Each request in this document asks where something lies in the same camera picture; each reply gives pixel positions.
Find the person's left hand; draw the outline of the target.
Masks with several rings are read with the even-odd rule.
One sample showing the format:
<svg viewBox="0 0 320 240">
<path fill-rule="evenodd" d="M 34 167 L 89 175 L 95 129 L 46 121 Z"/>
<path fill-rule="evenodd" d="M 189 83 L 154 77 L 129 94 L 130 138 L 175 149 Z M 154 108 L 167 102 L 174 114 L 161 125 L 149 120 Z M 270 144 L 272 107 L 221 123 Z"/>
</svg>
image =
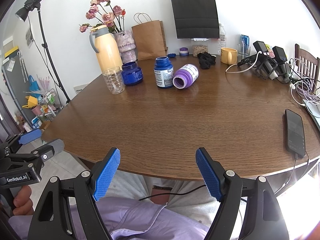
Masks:
<svg viewBox="0 0 320 240">
<path fill-rule="evenodd" d="M 31 200 L 31 188 L 28 185 L 24 185 L 21 187 L 20 191 L 14 198 L 14 206 L 12 213 L 15 216 L 24 216 L 24 215 L 32 215 L 34 213 L 33 210 L 33 202 Z"/>
</svg>

